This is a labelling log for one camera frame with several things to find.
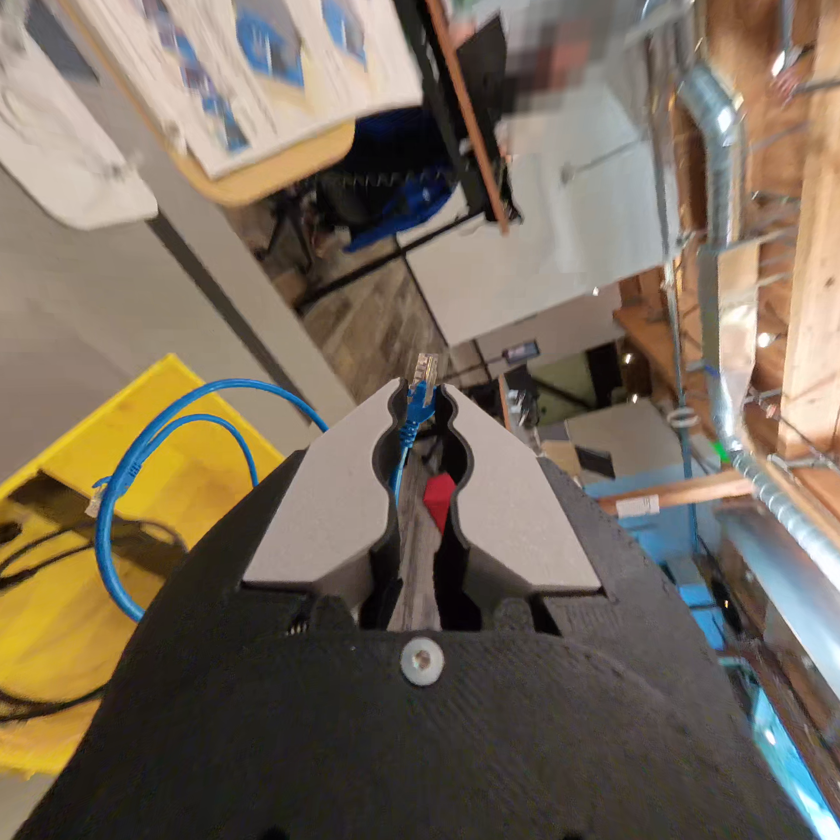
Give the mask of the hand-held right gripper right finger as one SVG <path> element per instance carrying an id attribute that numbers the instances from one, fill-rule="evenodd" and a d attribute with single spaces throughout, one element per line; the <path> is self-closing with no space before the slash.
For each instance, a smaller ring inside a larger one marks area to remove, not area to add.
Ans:
<path id="1" fill-rule="evenodd" d="M 449 385 L 438 407 L 463 446 L 465 474 L 450 511 L 466 551 L 464 591 L 476 604 L 509 597 L 593 594 L 602 582 L 529 446 Z"/>

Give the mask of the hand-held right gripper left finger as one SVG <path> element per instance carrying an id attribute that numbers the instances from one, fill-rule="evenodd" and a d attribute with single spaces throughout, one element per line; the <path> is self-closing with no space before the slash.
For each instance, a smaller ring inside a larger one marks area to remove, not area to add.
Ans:
<path id="1" fill-rule="evenodd" d="M 388 627 L 403 582 L 390 476 L 403 379 L 393 379 L 307 449 L 243 585 L 338 596 L 362 627 Z"/>

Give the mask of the yellow plastic bin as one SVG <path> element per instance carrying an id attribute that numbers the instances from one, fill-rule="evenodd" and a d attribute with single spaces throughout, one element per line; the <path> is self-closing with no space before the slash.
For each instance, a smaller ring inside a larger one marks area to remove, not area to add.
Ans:
<path id="1" fill-rule="evenodd" d="M 89 497 L 146 424 L 200 385 L 170 354 L 123 384 L 106 374 L 97 393 L 69 374 L 36 380 L 2 370 L 2 501 L 39 471 Z M 188 549 L 283 459 L 222 396 L 180 417 L 219 417 L 168 433 L 118 501 L 115 514 L 174 529 Z M 93 539 L 40 518 L 2 524 L 2 771 L 57 774 L 98 709 L 135 624 L 107 593 Z M 143 608 L 161 578 L 114 557 L 125 589 Z"/>

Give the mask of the red plastic bin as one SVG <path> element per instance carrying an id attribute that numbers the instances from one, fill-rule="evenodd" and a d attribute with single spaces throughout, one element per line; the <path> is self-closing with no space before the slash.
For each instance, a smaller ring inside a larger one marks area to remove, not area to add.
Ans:
<path id="1" fill-rule="evenodd" d="M 455 492 L 455 482 L 447 472 L 427 479 L 423 491 L 423 504 L 440 534 L 444 534 L 450 503 Z"/>

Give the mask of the black metal stand legs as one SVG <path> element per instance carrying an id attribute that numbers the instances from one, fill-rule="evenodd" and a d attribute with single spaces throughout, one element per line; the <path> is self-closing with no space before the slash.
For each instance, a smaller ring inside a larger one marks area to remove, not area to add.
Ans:
<path id="1" fill-rule="evenodd" d="M 338 278 L 335 278 L 318 288 L 309 290 L 295 304 L 293 308 L 294 312 L 299 317 L 303 317 L 320 300 L 332 295 L 337 291 L 341 291 L 347 287 L 352 286 L 357 281 L 362 280 L 363 278 L 369 276 L 372 273 L 375 273 L 376 271 L 384 268 L 385 266 L 390 265 L 395 261 L 404 260 L 404 258 L 407 257 L 407 255 L 413 252 L 415 249 L 427 245 L 430 242 L 434 241 L 436 238 L 447 234 L 452 230 L 456 230 L 457 228 L 463 226 L 464 224 L 472 222 L 475 219 L 479 219 L 482 222 L 486 221 L 486 217 L 483 213 L 467 213 L 464 215 L 457 216 L 453 221 L 448 222 L 442 226 L 436 227 L 429 233 L 417 237 L 415 240 L 413 240 L 407 245 L 400 245 L 399 242 L 396 241 L 396 245 L 388 254 L 373 259 L 372 261 L 367 262 L 365 264 L 362 264 L 361 266 L 352 269 L 350 272 Z"/>

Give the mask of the black bin divider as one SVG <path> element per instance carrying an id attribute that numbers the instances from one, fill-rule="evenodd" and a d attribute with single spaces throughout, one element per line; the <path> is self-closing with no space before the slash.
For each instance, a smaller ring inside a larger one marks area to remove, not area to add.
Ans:
<path id="1" fill-rule="evenodd" d="M 21 526 L 40 518 L 53 530 L 69 529 L 91 542 L 95 521 L 86 514 L 90 498 L 39 471 L 2 501 L 2 524 L 16 519 Z M 155 520 L 115 515 L 112 554 L 161 578 L 187 555 L 188 546 L 173 528 Z"/>

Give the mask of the wooden instruction board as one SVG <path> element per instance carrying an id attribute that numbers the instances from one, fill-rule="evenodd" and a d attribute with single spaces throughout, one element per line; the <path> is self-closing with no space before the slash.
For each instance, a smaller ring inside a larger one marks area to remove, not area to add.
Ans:
<path id="1" fill-rule="evenodd" d="M 304 181 L 340 161 L 354 139 L 354 121 L 335 125 L 323 133 L 303 140 L 255 164 L 212 180 L 191 153 L 179 153 L 166 138 L 156 118 L 137 99 L 131 82 L 102 47 L 98 36 L 88 27 L 76 2 L 51 2 L 51 7 L 67 26 L 69 35 L 79 36 L 86 58 L 103 70 L 111 87 L 131 106 L 147 134 L 166 155 L 170 164 L 203 199 L 221 207 L 243 207 Z"/>

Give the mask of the printed instruction sheet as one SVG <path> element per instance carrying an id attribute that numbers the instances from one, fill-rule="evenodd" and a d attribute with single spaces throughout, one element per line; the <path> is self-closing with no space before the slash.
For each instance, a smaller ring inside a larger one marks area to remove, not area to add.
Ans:
<path id="1" fill-rule="evenodd" d="M 334 126 L 422 100 L 393 2 L 76 7 L 164 137 L 213 181 Z"/>

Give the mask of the silver bent ventilation duct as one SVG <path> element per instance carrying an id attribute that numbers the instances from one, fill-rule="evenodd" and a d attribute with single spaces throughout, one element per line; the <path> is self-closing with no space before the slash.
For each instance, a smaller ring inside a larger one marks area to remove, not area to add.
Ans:
<path id="1" fill-rule="evenodd" d="M 732 96 L 704 64 L 679 85 L 706 155 L 707 241 L 698 253 L 702 356 L 710 412 L 732 466 L 825 577 L 839 586 L 838 520 L 781 461 L 762 453 L 744 408 L 758 347 L 760 243 L 742 238 L 747 140 Z"/>

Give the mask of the brown wooden frame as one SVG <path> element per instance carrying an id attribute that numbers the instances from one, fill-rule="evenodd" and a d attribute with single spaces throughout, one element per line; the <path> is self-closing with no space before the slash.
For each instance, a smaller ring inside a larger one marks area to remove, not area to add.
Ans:
<path id="1" fill-rule="evenodd" d="M 444 3 L 394 1 L 393 5 L 469 215 L 483 216 L 507 236 L 514 209 L 511 190 L 502 191 L 508 165 L 502 160 L 483 95 L 474 103 Z"/>

